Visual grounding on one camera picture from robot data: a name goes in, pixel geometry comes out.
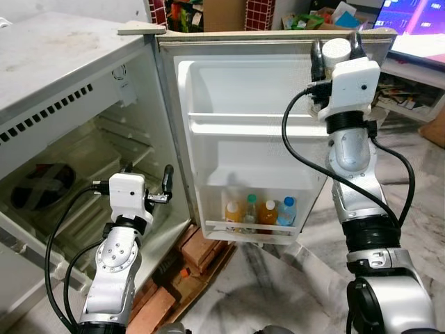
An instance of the open refrigerator door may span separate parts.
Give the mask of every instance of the open refrigerator door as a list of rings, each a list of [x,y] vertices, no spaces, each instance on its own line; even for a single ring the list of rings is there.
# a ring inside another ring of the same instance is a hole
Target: open refrigerator door
[[[310,48],[345,38],[343,31],[166,34],[157,36],[161,83],[175,123],[185,176],[205,237],[231,241],[291,244],[303,228],[325,176],[297,162],[281,138],[284,110],[311,81]],[[382,63],[394,34],[362,32],[366,53]],[[289,117],[288,135],[301,155],[325,164],[327,132],[308,110],[309,98]],[[296,200],[291,225],[230,221],[226,206],[245,214],[247,198],[257,206],[279,207]]]

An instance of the refrigerator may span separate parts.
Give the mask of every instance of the refrigerator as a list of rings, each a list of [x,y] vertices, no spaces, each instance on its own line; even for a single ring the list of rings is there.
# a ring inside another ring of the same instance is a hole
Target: refrigerator
[[[10,304],[6,324],[44,296],[43,277],[29,279],[42,268],[46,240],[70,199],[129,163],[150,193],[160,191],[165,165],[175,169],[173,198],[157,206],[144,236],[136,289],[192,222],[209,239],[291,244],[324,185],[324,175],[286,151],[281,119],[311,81],[313,40],[349,31],[184,34],[152,26],[146,35],[118,35],[120,26],[43,13],[0,30],[0,242],[30,266],[29,276],[24,264],[20,277],[0,287],[11,295],[3,301]],[[394,37],[387,29],[362,31],[366,53],[379,64]],[[297,103],[288,135],[300,154],[323,161],[325,125],[309,108],[309,98]],[[52,187],[63,190],[54,197]],[[294,197],[294,224],[226,222],[226,204],[245,203],[250,193],[259,203]],[[51,257],[55,283],[80,249],[101,238],[110,214],[106,196],[84,196],[72,208]],[[92,257],[73,270],[72,287],[81,292],[94,276]]]

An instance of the television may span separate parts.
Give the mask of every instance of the television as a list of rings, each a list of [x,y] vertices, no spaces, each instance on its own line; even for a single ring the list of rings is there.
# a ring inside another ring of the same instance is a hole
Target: television
[[[374,28],[382,26],[398,33],[391,58],[445,70],[445,0],[384,0]]]

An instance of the juice bottle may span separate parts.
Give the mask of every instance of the juice bottle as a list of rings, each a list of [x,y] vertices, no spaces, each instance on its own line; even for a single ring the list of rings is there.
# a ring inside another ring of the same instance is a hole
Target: juice bottle
[[[275,202],[268,200],[259,209],[258,222],[264,225],[275,225],[278,213],[275,208]],[[272,230],[260,230],[263,234],[272,234]]]
[[[241,210],[237,202],[230,201],[225,207],[225,221],[229,223],[240,223],[242,220]],[[227,228],[227,231],[233,232],[235,228]]]
[[[257,197],[253,193],[248,196],[248,206],[245,210],[243,222],[248,224],[257,223]],[[253,228],[243,228],[243,232],[257,233],[257,231]]]

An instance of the cable connector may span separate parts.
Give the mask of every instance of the cable connector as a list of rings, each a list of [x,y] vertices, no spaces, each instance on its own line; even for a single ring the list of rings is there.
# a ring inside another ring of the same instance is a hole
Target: cable connector
[[[332,80],[320,80],[311,82],[307,87],[307,93],[315,104],[322,104],[324,108],[329,102],[329,96],[332,94]]]
[[[111,230],[113,229],[114,223],[106,223],[104,226],[104,230],[102,231],[102,239],[108,238]]]
[[[367,120],[365,121],[365,125],[368,129],[368,137],[371,139],[377,137],[377,121]]]
[[[96,195],[110,195],[110,182],[108,181],[93,181],[92,190]]]

